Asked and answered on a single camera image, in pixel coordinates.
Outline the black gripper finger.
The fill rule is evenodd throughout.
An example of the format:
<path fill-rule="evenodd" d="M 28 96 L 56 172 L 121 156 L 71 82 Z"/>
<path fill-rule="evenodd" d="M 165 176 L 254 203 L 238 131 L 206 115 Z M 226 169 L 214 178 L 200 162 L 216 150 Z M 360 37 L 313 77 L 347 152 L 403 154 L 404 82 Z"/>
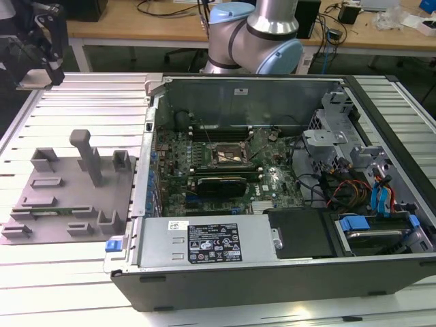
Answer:
<path fill-rule="evenodd" d="M 65 77 L 62 62 L 64 50 L 68 47 L 65 10 L 58 3 L 34 3 L 34 21 L 37 25 L 35 36 L 41 52 L 43 66 L 53 85 L 60 85 Z"/>
<path fill-rule="evenodd" d="M 34 68 L 26 34 L 1 36 L 1 69 L 5 70 L 17 87 Z"/>

